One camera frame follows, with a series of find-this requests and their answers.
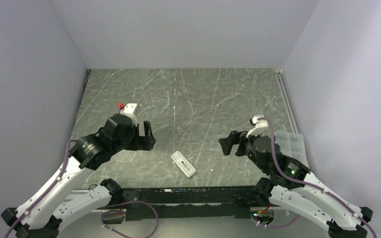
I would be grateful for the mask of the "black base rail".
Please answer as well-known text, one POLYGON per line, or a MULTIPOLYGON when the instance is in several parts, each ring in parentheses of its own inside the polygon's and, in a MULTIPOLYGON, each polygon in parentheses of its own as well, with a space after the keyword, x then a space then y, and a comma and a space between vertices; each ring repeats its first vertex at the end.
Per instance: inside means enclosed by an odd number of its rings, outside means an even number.
POLYGON ((100 210, 123 211, 127 221, 155 217, 249 219, 268 205, 254 189, 253 185, 126 188, 122 199, 114 200, 100 210))

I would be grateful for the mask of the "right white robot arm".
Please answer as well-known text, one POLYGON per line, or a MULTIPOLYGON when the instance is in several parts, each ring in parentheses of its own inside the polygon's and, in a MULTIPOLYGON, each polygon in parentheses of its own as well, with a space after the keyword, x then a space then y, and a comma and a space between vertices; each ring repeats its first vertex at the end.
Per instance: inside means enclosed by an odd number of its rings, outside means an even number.
POLYGON ((365 223, 373 216, 368 207, 358 207, 336 195, 302 163, 306 157, 301 134, 278 131, 275 154, 268 136, 246 137, 246 131, 231 131, 220 138, 223 154, 247 156, 264 174, 254 187, 254 201, 260 206, 285 207, 327 231, 331 238, 365 238, 365 223))

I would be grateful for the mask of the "white remote control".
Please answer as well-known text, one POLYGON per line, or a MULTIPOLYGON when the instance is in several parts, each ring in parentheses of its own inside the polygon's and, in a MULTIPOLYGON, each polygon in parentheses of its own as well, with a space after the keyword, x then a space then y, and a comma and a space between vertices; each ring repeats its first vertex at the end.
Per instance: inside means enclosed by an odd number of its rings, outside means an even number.
POLYGON ((187 160, 187 158, 180 152, 175 151, 171 155, 172 161, 179 167, 179 169, 188 178, 192 177, 196 173, 195 167, 187 160))

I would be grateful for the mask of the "clear plastic organizer box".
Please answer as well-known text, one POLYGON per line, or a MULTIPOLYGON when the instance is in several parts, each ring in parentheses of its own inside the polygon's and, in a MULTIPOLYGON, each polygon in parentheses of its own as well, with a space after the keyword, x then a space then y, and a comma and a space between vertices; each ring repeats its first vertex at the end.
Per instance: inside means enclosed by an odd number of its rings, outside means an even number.
POLYGON ((302 134, 277 131, 274 136, 275 143, 280 146, 282 154, 297 159, 309 168, 304 137, 302 134))

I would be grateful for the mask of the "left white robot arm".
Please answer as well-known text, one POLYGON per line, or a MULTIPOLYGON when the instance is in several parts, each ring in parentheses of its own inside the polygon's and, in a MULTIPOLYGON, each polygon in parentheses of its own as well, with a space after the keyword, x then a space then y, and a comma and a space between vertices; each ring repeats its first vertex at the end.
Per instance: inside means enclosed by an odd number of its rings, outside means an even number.
POLYGON ((94 189, 67 201, 76 185, 110 161, 117 153, 150 151, 155 145, 151 123, 145 121, 144 135, 134 114, 115 114, 96 133, 70 140, 63 163, 51 178, 25 203, 5 209, 1 217, 18 238, 55 238, 69 224, 92 210, 134 204, 113 179, 101 181, 94 189))

